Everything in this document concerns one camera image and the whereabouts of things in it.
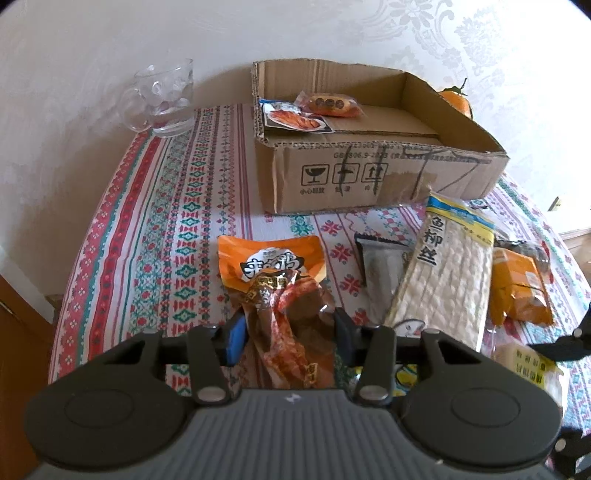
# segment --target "yellow snack package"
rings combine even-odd
[[[492,323],[500,326],[509,317],[540,326],[552,325],[550,301],[534,260],[505,248],[495,248],[492,258]]]

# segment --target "clear glass cup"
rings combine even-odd
[[[194,124],[193,61],[150,65],[134,76],[121,94],[119,116],[134,132],[154,129],[158,137],[175,137]]]

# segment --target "cardboard box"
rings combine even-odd
[[[489,193],[503,148],[411,73],[327,60],[254,63],[256,161],[265,210],[309,212],[419,202],[430,190],[464,200]],[[331,134],[265,128],[259,99],[344,93],[365,113],[327,118]]]

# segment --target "wooden door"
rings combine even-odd
[[[22,419],[47,385],[52,343],[52,325],[0,277],[0,480],[20,480],[38,464]]]

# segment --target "food photo on package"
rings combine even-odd
[[[335,132],[328,126],[321,115],[305,113],[293,103],[261,99],[261,108],[265,127],[311,134],[331,134]]]

